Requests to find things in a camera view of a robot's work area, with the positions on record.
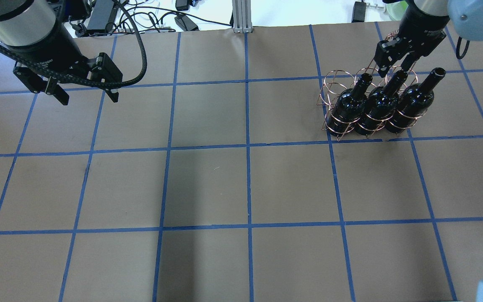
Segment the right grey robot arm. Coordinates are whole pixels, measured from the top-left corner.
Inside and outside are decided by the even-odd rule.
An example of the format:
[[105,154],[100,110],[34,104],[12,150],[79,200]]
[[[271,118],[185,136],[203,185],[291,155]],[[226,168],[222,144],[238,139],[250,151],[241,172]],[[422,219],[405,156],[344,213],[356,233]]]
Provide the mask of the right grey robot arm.
[[449,22],[462,39],[483,41],[483,0],[409,0],[395,36],[376,46],[373,60],[379,76],[387,76],[397,61],[409,70],[429,56],[445,39]]

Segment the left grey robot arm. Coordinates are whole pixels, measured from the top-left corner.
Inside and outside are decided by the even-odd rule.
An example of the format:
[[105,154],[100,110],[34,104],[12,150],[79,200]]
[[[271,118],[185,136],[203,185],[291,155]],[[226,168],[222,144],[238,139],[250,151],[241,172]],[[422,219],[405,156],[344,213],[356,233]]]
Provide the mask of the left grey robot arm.
[[0,0],[0,42],[28,60],[13,68],[26,88],[54,96],[63,105],[69,102],[61,87],[69,83],[63,75],[101,83],[122,81],[122,72],[106,53],[92,59],[82,54],[45,0]]

